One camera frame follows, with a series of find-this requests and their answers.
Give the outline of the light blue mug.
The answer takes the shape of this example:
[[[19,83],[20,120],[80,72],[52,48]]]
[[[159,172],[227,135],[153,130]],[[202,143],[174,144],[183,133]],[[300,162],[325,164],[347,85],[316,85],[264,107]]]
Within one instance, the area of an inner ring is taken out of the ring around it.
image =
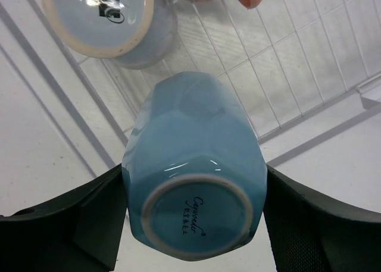
[[[266,162],[238,98],[207,73],[181,72],[153,87],[121,171],[132,235],[152,249],[200,261],[257,231]]]

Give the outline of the pale grey footed cup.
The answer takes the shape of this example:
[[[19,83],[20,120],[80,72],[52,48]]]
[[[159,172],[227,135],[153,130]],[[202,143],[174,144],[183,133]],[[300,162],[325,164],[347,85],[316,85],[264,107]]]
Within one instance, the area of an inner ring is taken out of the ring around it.
[[[160,62],[177,35],[171,0],[41,0],[57,36],[72,50],[131,69]]]

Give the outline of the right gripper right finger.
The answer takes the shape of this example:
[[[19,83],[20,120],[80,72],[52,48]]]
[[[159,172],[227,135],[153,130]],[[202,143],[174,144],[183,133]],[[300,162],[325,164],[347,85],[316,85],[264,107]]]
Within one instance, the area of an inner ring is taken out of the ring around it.
[[[264,218],[277,271],[380,271],[380,213],[267,169]]]

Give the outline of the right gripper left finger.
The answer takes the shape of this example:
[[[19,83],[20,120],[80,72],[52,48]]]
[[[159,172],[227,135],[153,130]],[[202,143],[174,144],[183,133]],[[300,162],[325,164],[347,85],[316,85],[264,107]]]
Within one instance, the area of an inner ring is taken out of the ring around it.
[[[126,217],[121,166],[1,216],[1,271],[113,271]]]

